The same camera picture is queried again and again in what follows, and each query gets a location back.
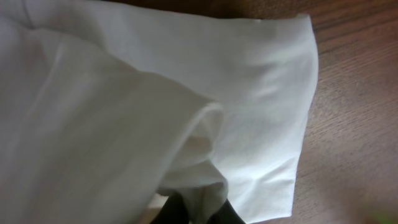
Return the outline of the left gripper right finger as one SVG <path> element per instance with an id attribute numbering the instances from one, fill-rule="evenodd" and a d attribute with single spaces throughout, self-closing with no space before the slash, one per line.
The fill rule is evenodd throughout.
<path id="1" fill-rule="evenodd" d="M 226 200 L 221 208 L 208 220 L 208 224 L 246 224 L 235 212 L 229 200 Z"/>

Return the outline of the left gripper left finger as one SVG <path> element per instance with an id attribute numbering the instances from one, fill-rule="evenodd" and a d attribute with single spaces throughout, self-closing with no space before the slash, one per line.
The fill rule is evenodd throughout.
<path id="1" fill-rule="evenodd" d="M 170 196 L 150 224 L 189 224 L 190 218 L 180 194 Z"/>

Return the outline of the white t-shirt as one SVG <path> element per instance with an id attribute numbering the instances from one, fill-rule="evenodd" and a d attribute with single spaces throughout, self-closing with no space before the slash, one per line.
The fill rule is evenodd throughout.
<path id="1" fill-rule="evenodd" d="M 1 222 L 292 214 L 318 79 L 308 15 L 214 19 L 106 1 L 1 2 Z"/>

